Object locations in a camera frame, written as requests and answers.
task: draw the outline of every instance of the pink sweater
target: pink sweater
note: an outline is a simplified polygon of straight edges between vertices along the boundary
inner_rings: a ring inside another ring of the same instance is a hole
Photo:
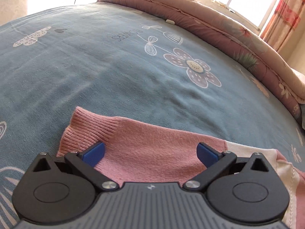
[[[96,169],[118,182],[172,182],[183,184],[202,172],[196,147],[205,142],[219,152],[249,157],[262,152],[290,194],[283,221],[289,228],[305,228],[304,173],[274,149],[258,149],[197,133],[154,126],[123,117],[106,117],[77,107],[60,142],[58,156],[83,151],[97,141],[106,144],[105,157]]]

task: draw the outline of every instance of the flower print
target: flower print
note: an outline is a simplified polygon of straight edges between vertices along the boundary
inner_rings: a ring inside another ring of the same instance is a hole
[[[249,76],[248,76],[246,73],[244,73],[244,72],[241,70],[241,68],[240,68],[239,66],[235,65],[234,67],[235,67],[236,69],[238,69],[238,70],[241,72],[241,74],[242,74],[248,81],[250,81]]]
[[[299,104],[296,104],[296,105],[293,107],[292,112],[293,112],[293,115],[296,115],[297,117],[300,116],[301,111],[300,111],[300,106],[299,106]]]
[[[256,68],[257,65],[257,58],[255,56],[253,56],[251,53],[246,53],[244,54],[242,53],[237,53],[237,55],[235,55],[235,53],[233,54],[233,59],[240,63],[242,66],[244,66],[247,70],[252,70]]]
[[[268,45],[260,37],[251,33],[244,26],[236,24],[236,22],[231,19],[222,20],[221,25],[226,33],[236,37],[250,49],[256,49],[259,53],[267,52]]]
[[[283,86],[283,84],[279,84],[279,87],[282,89],[281,95],[285,95],[286,94],[286,98],[288,99],[290,92],[288,89],[286,89],[286,87]]]
[[[243,26],[239,27],[239,31],[240,31],[240,33],[241,33],[241,35],[243,37],[246,37],[246,38],[250,38],[251,37],[251,34],[250,34],[249,30],[244,28]]]
[[[263,94],[269,98],[269,93],[268,91],[265,89],[265,87],[254,77],[251,77],[252,81],[256,84],[256,86],[260,89],[261,92],[263,92]]]
[[[302,162],[302,159],[301,159],[300,155],[296,153],[296,148],[293,147],[293,145],[291,145],[291,151],[292,151],[294,160],[295,160],[297,163],[298,163],[298,162]]]
[[[218,78],[209,72],[211,68],[200,59],[193,59],[185,51],[174,48],[174,54],[164,54],[164,58],[173,65],[181,68],[186,68],[186,73],[190,80],[201,88],[207,88],[208,82],[214,84],[215,86],[221,87],[222,84]]]

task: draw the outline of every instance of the red plaid curtain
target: red plaid curtain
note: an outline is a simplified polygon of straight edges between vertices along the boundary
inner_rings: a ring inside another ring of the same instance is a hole
[[[277,52],[300,22],[305,0],[280,0],[261,38]]]

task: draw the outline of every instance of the wall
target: wall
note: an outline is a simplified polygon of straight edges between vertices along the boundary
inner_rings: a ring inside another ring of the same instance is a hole
[[[294,58],[292,57],[294,50],[298,48],[299,41],[301,40],[304,32],[305,32],[305,10],[303,13],[300,15],[302,18],[301,21],[299,22],[297,28],[295,31],[292,33],[290,38],[288,39],[287,43],[283,46],[283,48],[279,51],[279,54],[281,57],[290,65],[293,64],[295,65],[296,62],[293,60]]]
[[[300,40],[297,42],[291,56],[286,62],[291,68],[305,75],[305,32],[301,34]]]

